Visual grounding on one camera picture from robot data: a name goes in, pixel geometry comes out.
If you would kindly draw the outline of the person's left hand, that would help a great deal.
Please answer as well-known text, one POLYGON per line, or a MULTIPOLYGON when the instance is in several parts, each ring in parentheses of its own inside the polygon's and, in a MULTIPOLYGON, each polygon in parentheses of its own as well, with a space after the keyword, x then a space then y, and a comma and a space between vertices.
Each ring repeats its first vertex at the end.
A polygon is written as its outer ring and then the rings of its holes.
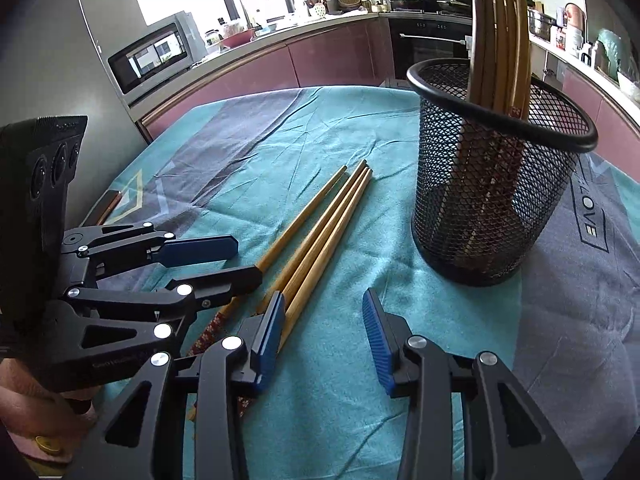
POLYGON ((1 421, 17 449, 32 460, 68 464, 96 422, 98 387, 55 393, 22 362, 1 362, 1 421))

